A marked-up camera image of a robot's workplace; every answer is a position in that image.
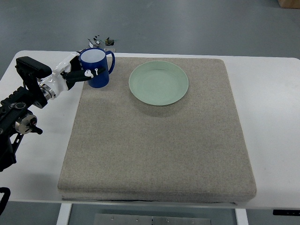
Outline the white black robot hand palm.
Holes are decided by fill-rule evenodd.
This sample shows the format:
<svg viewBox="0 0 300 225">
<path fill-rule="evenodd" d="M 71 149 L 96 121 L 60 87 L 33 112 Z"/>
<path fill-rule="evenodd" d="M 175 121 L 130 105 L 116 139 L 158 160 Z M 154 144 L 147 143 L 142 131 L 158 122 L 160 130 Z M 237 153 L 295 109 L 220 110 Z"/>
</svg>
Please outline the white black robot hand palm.
<svg viewBox="0 0 300 225">
<path fill-rule="evenodd" d="M 39 87 L 47 100 L 55 99 L 62 91 L 68 90 L 66 80 L 61 74 L 71 71 L 71 60 L 78 59 L 78 56 L 79 53 L 71 52 L 58 64 L 50 76 L 43 78 L 39 82 Z"/>
</svg>

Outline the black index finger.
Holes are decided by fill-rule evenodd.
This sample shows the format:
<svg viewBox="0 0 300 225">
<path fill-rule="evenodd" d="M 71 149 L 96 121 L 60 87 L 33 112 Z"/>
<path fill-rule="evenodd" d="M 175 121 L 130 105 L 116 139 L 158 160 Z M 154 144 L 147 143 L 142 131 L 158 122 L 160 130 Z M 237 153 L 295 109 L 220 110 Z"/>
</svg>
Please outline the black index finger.
<svg viewBox="0 0 300 225">
<path fill-rule="evenodd" d="M 81 63 L 80 63 L 80 60 L 79 60 L 79 57 L 78 56 L 75 56 L 71 61 L 70 61 L 70 71 L 73 72 L 73 71 L 79 71 L 82 69 L 82 66 L 81 66 Z"/>
</svg>

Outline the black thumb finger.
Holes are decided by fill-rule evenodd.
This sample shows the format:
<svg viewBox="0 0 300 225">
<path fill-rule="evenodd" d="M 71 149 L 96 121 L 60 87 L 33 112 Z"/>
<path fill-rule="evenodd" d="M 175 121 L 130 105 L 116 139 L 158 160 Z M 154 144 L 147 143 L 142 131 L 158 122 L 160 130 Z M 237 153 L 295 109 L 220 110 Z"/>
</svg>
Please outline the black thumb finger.
<svg viewBox="0 0 300 225">
<path fill-rule="evenodd" d="M 92 78 L 98 76 L 99 74 L 101 74 L 104 71 L 105 71 L 105 68 L 100 67 L 100 68 L 95 68 L 92 70 L 86 69 L 86 70 L 79 70 L 79 71 L 64 73 L 62 75 L 62 77 L 67 82 L 82 82 L 82 81 L 91 80 Z"/>
</svg>

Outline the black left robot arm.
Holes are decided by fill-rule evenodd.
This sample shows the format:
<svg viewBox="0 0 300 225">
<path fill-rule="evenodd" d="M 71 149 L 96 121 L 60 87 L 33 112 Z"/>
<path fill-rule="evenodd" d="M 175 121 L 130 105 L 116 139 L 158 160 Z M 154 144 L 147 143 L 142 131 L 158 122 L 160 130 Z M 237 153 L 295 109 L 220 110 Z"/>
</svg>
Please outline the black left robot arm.
<svg viewBox="0 0 300 225">
<path fill-rule="evenodd" d="M 78 52 L 68 55 L 55 69 L 29 57 L 16 59 L 23 85 L 0 103 L 0 169 L 16 163 L 15 153 L 25 134 L 42 134 L 32 105 L 42 109 L 50 99 L 70 90 L 76 82 L 88 81 L 105 71 L 104 66 L 84 69 Z"/>
</svg>

